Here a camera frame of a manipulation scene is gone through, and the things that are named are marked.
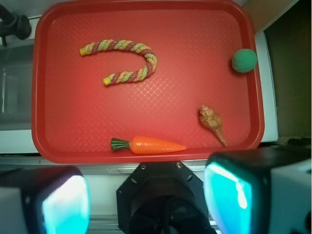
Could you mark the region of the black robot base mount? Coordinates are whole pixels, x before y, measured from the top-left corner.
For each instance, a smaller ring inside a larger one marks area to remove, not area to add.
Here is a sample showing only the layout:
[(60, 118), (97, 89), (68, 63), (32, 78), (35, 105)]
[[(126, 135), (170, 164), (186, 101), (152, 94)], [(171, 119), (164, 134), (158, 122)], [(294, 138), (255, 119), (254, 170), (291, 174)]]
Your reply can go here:
[(117, 189), (126, 234), (214, 234), (203, 182), (181, 162), (141, 163)]

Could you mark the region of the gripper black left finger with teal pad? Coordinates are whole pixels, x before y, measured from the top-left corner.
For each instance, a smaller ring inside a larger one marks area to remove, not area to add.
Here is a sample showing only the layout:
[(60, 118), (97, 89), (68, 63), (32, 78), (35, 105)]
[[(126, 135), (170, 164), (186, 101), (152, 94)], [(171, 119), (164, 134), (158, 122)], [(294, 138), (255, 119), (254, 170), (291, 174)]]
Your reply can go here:
[(0, 175), (2, 234), (85, 234), (88, 181), (74, 166), (15, 169)]

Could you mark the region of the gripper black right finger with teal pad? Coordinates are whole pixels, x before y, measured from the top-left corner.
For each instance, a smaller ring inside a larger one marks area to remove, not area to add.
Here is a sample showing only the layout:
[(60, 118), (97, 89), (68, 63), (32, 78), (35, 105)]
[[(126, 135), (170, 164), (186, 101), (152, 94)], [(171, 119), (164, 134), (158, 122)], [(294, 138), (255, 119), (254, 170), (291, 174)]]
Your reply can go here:
[(208, 210), (223, 234), (309, 234), (312, 152), (292, 146), (210, 155), (204, 170)]

